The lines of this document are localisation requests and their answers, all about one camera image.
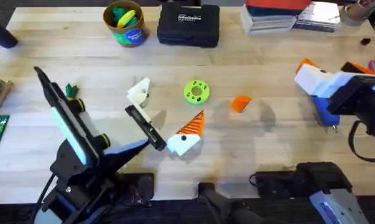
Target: blue object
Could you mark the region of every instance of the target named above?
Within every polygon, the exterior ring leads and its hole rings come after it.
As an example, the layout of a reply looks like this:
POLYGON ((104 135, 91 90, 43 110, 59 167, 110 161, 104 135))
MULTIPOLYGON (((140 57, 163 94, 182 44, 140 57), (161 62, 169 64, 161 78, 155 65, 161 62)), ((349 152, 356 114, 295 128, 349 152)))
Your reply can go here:
POLYGON ((141 28, 130 29, 125 32, 125 36, 132 44, 142 44, 146 39, 141 28))
POLYGON ((12 48, 16 46, 17 39, 5 27, 0 25, 0 46, 12 48))
POLYGON ((328 99, 312 96, 314 105, 316 107, 317 115, 324 126, 339 125, 340 116, 331 114, 326 108, 328 107, 328 99))

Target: cup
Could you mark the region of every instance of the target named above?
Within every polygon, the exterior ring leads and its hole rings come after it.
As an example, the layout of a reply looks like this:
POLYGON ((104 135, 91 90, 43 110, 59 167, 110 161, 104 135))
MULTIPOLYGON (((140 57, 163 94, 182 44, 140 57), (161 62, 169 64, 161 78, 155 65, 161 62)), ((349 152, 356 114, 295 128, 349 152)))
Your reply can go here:
POLYGON ((117 1, 109 6, 104 10, 103 13, 103 20, 106 23, 109 30, 114 35, 114 38, 124 47, 136 47, 141 44, 147 39, 149 36, 149 30, 144 25, 144 17, 141 7, 132 1, 117 1), (114 22, 114 15, 113 15, 113 8, 114 7, 122 7, 129 10, 136 11, 136 18, 138 22, 133 26, 124 27, 124 28, 117 28, 117 23, 114 22))

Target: wooden table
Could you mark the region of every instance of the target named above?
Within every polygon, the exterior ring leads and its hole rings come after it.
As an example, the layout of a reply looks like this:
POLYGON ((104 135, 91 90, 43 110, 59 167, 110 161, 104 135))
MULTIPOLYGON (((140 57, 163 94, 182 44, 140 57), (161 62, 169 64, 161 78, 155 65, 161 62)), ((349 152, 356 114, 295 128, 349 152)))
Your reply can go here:
MULTIPOLYGON (((0 78, 15 83, 1 110, 11 118, 0 144, 0 203, 35 202, 64 137, 42 94, 34 65, 60 86, 81 88, 87 110, 107 124, 131 119, 124 112, 127 90, 144 77, 153 83, 146 108, 164 139, 205 110, 203 141, 183 157, 152 147, 123 172, 153 172, 156 200, 193 198, 197 183, 214 181, 232 197, 251 197, 248 176, 257 170, 294 169, 299 162, 337 163, 356 194, 375 195, 375 164, 354 156, 347 135, 354 117, 341 118, 339 132, 318 126, 305 93, 294 83, 307 57, 336 72, 346 62, 367 65, 375 58, 375 33, 369 22, 335 34, 293 30, 247 36, 239 7, 221 8, 220 40, 215 49, 159 44, 159 7, 143 9, 151 35, 142 46, 121 47, 102 21, 103 7, 17 8, 8 28, 20 40, 0 48, 0 78), (362 38, 372 42, 360 46, 362 38), (203 105, 189 105, 184 85, 202 79, 211 88, 203 105), (239 95, 252 97, 243 113, 230 108, 239 95)), ((118 130, 127 127, 115 125, 118 130)), ((361 128, 359 153, 375 156, 375 139, 361 128)))

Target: black case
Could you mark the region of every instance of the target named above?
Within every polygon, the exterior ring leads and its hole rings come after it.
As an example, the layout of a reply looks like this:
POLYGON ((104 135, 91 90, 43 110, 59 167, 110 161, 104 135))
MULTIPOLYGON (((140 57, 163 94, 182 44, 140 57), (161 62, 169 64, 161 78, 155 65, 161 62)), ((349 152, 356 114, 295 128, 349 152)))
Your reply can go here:
POLYGON ((216 47, 219 40, 219 6, 181 7, 162 5, 157 28, 161 44, 216 47))

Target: yellow object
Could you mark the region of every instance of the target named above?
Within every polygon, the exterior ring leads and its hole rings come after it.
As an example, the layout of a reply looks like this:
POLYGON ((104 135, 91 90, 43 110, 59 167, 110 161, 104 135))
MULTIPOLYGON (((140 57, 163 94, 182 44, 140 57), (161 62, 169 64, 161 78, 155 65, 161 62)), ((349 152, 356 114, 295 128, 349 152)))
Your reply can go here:
POLYGON ((135 10, 129 10, 118 20, 117 28, 123 28, 135 15, 135 10))

